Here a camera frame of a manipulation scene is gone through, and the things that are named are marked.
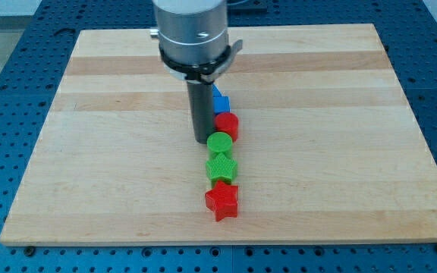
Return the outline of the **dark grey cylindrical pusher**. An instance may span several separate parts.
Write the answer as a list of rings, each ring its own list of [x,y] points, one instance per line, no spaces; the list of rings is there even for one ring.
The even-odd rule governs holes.
[[[195,140],[206,144],[209,136],[215,132],[212,84],[187,81],[187,93]]]

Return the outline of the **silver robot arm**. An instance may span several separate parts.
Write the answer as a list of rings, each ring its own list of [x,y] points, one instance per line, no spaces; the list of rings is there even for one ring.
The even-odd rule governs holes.
[[[228,53],[225,0],[153,0],[159,50],[163,62],[184,75],[194,136],[205,144],[215,132],[213,82],[201,78],[204,69],[222,62]]]

